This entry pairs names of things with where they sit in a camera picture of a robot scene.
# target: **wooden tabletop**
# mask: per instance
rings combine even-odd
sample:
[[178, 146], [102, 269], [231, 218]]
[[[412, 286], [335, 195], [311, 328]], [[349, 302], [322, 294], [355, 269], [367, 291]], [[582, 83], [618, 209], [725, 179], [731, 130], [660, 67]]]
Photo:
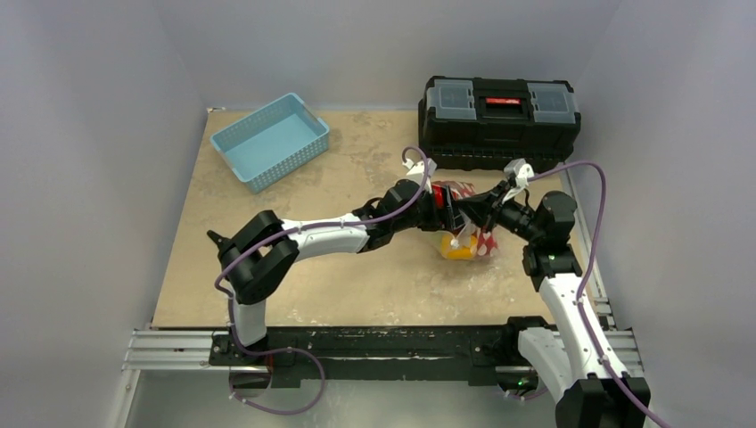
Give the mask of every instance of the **wooden tabletop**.
[[[279, 218], [339, 217], [404, 176], [401, 150], [417, 144], [415, 111], [321, 111], [331, 127], [329, 150], [259, 194], [240, 183], [210, 144], [210, 136], [248, 111], [215, 111], [186, 195], [152, 325], [226, 325], [225, 296], [213, 289], [217, 248], [205, 235], [235, 234], [261, 210]], [[438, 170], [433, 180], [459, 180], [489, 190], [498, 171]], [[561, 190], [559, 177], [530, 186], [531, 203]], [[522, 272], [524, 242], [494, 232], [499, 254], [474, 261], [443, 259], [420, 231], [394, 236], [365, 254], [333, 254], [296, 263], [268, 299], [269, 325], [472, 325], [510, 316], [552, 318]], [[572, 239], [573, 245], [579, 245]]]

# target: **black toolbox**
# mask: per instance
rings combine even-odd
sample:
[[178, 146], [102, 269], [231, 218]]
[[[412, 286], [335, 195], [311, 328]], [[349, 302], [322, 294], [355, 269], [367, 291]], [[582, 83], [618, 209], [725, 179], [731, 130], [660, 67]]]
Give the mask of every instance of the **black toolbox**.
[[566, 81], [445, 78], [425, 85], [419, 145], [442, 169], [502, 169], [525, 158], [536, 172], [571, 154], [580, 113]]

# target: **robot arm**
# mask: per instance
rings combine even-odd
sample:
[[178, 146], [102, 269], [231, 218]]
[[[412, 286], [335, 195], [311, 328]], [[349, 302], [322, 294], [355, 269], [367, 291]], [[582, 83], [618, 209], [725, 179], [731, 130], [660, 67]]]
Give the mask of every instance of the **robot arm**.
[[[548, 306], [562, 338], [564, 350], [550, 330], [531, 327], [520, 331], [517, 341], [517, 351], [533, 365], [557, 402], [557, 420], [567, 421], [559, 424], [560, 428], [599, 426], [607, 415], [624, 414], [619, 416], [623, 421], [638, 417], [638, 414], [629, 416], [635, 408], [613, 388], [613, 380], [599, 360], [600, 354], [578, 310], [578, 300], [588, 303], [588, 299], [585, 294], [576, 296], [582, 271], [569, 245], [576, 202], [562, 192], [547, 193], [535, 210], [516, 202], [514, 196], [526, 188], [533, 171], [524, 160], [515, 160], [505, 169], [506, 180], [488, 192], [454, 200], [447, 188], [427, 185], [415, 203], [396, 217], [354, 226], [358, 221], [396, 211], [417, 193], [424, 165], [418, 162], [407, 167], [407, 176], [382, 198], [372, 199], [339, 218], [302, 222], [279, 219], [268, 210], [260, 212], [232, 238], [208, 232], [218, 245], [218, 259], [225, 268], [256, 243], [283, 230], [302, 229], [308, 223], [323, 221], [338, 224], [282, 236], [268, 245], [265, 255], [259, 251], [252, 253], [231, 270], [226, 279], [234, 289], [234, 319], [242, 344], [253, 347], [266, 336], [266, 298], [296, 261], [335, 252], [373, 251], [408, 228], [459, 232], [470, 221], [486, 231], [501, 226], [527, 242], [523, 268]], [[598, 334], [606, 354], [604, 358], [609, 359], [617, 373], [626, 375], [627, 368], [612, 352], [596, 314], [586, 312], [587, 322]], [[626, 382], [647, 405], [650, 393], [645, 381], [626, 376]], [[642, 414], [640, 417], [642, 424], [644, 417]]]

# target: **white wall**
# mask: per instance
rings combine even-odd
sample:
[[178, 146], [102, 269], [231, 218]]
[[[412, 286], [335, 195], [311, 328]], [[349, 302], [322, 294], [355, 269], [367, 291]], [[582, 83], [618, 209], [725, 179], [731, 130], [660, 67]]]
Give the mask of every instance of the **white wall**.
[[576, 80], [620, 0], [158, 0], [202, 99], [416, 108], [434, 74]]
[[673, 426], [753, 426], [754, 40], [752, 0], [625, 0], [577, 83], [602, 276]]
[[102, 427], [204, 112], [149, 0], [0, 0], [2, 426]]

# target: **plastic bag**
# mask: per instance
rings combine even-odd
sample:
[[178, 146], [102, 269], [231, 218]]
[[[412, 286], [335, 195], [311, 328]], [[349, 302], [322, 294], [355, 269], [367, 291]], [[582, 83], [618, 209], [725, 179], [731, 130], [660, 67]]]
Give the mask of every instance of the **plastic bag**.
[[[455, 200], [475, 194], [475, 187], [470, 183], [434, 181], [432, 186], [434, 191], [436, 188], [448, 187]], [[464, 227], [456, 233], [439, 231], [432, 237], [433, 244], [446, 259], [471, 260], [488, 257], [498, 251], [496, 238], [491, 232], [483, 233], [467, 216], [464, 216]]]

